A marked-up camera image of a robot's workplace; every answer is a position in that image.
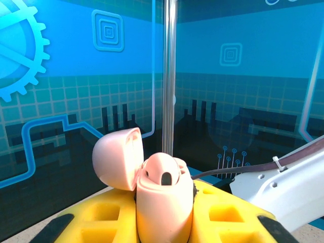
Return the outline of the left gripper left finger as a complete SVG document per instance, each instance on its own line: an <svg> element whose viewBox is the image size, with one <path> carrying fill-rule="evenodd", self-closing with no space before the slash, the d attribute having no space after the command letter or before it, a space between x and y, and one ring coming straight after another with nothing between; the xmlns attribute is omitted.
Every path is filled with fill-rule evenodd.
<svg viewBox="0 0 324 243"><path fill-rule="evenodd" d="M134 193L111 189L73 205L31 242L139 242Z"/></svg>

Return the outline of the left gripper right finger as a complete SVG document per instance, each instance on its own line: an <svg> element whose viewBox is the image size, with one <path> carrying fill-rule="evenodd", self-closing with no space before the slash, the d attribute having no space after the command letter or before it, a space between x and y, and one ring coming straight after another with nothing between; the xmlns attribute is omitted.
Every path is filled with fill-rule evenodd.
<svg viewBox="0 0 324 243"><path fill-rule="evenodd" d="M297 242L270 212L196 180L190 242Z"/></svg>

